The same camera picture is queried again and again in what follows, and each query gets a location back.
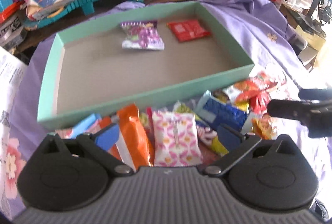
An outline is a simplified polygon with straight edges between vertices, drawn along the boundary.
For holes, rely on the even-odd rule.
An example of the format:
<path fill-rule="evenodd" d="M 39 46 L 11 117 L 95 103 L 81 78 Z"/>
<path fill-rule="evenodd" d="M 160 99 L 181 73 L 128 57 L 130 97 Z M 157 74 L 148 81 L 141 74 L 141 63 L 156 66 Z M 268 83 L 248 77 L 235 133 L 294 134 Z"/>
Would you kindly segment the orange white long snack packet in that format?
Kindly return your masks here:
<path fill-rule="evenodd" d="M 278 81 L 265 72 L 260 71 L 256 76 L 234 83 L 223 89 L 233 104 L 248 103 L 249 100 L 260 92 L 268 92 L 278 85 Z"/>

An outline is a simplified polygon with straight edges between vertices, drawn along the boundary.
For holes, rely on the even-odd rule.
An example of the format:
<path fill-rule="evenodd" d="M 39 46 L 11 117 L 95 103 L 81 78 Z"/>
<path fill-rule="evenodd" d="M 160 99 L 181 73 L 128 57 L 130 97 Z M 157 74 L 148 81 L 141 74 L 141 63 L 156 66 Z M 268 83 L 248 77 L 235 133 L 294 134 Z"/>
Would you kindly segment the white printed paper sheet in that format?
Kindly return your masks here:
<path fill-rule="evenodd" d="M 16 91 L 23 79 L 27 65 L 1 47 L 1 111 L 10 112 Z"/>

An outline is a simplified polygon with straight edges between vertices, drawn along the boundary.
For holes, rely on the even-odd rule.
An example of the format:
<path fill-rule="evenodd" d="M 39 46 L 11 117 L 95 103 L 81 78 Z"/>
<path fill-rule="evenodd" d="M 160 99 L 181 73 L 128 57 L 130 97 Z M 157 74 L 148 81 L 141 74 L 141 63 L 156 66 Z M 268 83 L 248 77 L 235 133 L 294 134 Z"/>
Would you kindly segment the red bright snack packet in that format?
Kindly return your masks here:
<path fill-rule="evenodd" d="M 270 94 L 266 91 L 260 92 L 249 100 L 251 110 L 256 114 L 262 114 L 267 110 L 267 105 L 271 101 Z"/>

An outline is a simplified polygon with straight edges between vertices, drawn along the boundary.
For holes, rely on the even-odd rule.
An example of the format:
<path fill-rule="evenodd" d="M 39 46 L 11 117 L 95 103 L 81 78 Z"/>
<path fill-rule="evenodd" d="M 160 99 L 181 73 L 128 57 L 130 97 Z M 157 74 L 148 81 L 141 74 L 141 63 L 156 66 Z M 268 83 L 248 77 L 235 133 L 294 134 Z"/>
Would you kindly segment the orange yellow chips bag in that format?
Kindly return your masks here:
<path fill-rule="evenodd" d="M 251 120 L 252 132 L 260 136 L 263 140 L 275 140 L 277 138 L 276 120 L 267 113 L 261 118 Z"/>

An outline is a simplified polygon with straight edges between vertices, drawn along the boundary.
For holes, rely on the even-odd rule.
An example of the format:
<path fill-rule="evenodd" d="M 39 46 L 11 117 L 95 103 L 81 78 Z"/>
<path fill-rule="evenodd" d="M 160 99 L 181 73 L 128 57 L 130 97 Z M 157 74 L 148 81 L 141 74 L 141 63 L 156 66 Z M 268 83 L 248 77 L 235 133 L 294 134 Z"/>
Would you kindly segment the light blue pink snack packet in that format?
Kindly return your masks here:
<path fill-rule="evenodd" d="M 88 117 L 79 121 L 75 126 L 65 129 L 56 129 L 55 133 L 61 138 L 76 138 L 80 134 L 88 133 L 90 129 L 98 125 L 102 119 L 100 114 L 91 114 Z"/>

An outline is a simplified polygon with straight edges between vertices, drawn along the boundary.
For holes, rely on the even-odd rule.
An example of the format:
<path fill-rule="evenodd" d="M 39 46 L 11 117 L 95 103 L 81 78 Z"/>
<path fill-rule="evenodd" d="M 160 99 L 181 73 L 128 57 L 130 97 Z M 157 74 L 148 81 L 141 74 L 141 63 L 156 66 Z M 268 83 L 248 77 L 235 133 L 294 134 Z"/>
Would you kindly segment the orange foil snack packet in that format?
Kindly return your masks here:
<path fill-rule="evenodd" d="M 116 114 L 119 118 L 119 139 L 116 142 L 122 162 L 134 171 L 154 165 L 154 148 L 140 122 L 138 107 L 130 104 Z"/>

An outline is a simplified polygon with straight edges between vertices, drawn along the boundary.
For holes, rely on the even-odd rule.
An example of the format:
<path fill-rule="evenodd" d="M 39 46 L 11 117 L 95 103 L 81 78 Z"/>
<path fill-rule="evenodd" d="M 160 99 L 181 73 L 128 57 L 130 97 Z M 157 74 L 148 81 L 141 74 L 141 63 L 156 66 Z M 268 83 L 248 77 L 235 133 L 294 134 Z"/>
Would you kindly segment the purple floral cloth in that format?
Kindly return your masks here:
<path fill-rule="evenodd" d="M 202 0 L 203 5 L 233 35 L 255 63 L 256 70 L 286 76 L 289 95 L 300 88 L 323 87 L 298 60 L 290 41 L 294 29 L 267 0 Z M 53 37 L 40 42 L 14 86 L 1 86 L 1 211 L 8 218 L 19 214 L 24 205 L 16 181 L 33 151 L 47 131 L 37 123 L 37 106 L 44 68 Z M 315 171 L 320 185 L 318 200 L 331 210 L 331 138 L 311 139 L 297 121 L 274 121 L 279 134 L 288 134 Z"/>

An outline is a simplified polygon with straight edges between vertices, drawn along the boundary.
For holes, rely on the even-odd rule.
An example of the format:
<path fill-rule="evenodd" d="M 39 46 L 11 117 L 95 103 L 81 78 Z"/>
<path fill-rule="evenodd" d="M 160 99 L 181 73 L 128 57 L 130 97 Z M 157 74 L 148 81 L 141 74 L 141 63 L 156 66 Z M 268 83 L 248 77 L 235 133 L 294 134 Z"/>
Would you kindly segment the purple grape candy packet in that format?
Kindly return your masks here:
<path fill-rule="evenodd" d="M 124 49 L 146 49 L 163 51 L 165 44 L 157 30 L 156 20 L 124 21 L 120 27 L 126 34 L 122 42 Z"/>

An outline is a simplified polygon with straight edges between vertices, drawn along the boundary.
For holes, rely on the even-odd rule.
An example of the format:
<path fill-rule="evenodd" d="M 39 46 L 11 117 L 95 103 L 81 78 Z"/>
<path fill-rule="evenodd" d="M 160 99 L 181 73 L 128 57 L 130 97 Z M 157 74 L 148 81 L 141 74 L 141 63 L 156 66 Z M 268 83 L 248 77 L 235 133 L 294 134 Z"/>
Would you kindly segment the mint green cardboard box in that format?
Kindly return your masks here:
<path fill-rule="evenodd" d="M 180 43 L 169 22 L 196 19 L 209 37 Z M 120 23 L 156 20 L 163 51 L 124 49 Z M 44 70 L 38 122 L 66 128 L 92 113 L 135 103 L 161 107 L 245 79 L 254 64 L 200 2 L 147 6 L 73 26 L 55 36 Z"/>

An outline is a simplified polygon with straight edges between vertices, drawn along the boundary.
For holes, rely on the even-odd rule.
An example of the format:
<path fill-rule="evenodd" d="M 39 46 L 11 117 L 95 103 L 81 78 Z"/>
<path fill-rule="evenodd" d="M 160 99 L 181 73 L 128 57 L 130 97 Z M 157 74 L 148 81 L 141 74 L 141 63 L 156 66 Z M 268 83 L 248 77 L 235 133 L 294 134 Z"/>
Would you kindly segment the pink patterned snack packet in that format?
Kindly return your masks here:
<path fill-rule="evenodd" d="M 203 163 L 193 114 L 154 111 L 152 120 L 156 167 L 188 167 Z"/>

